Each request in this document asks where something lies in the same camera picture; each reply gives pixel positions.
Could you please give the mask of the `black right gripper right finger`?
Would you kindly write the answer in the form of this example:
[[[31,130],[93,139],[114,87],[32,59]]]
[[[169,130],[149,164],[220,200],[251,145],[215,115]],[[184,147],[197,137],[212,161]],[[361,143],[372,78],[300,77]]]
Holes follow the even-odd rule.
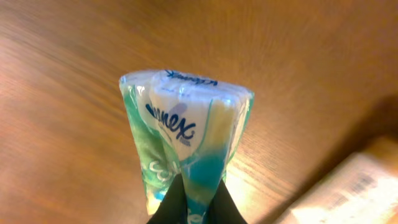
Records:
[[[247,224],[240,214],[223,180],[221,180],[208,209],[207,223]]]

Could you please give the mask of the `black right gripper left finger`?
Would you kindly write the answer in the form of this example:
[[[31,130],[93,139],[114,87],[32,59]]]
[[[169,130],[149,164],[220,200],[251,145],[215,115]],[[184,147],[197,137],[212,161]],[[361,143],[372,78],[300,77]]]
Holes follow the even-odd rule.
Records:
[[[186,222],[187,201],[182,175],[178,174],[147,224],[186,224]]]

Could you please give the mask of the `teal tissue packet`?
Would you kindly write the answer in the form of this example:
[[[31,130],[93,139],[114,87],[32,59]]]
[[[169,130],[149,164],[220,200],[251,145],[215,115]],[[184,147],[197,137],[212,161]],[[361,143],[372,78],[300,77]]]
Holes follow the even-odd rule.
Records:
[[[187,223],[206,223],[246,128],[254,93],[243,86],[176,70],[144,70],[119,88],[140,159],[147,212],[154,214],[176,175]]]

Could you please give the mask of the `yellow white snack bag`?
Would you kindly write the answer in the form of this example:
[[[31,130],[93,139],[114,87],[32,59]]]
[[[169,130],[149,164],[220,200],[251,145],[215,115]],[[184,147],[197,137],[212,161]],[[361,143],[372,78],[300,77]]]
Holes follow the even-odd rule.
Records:
[[[295,201],[276,224],[397,224],[397,136],[355,152]]]

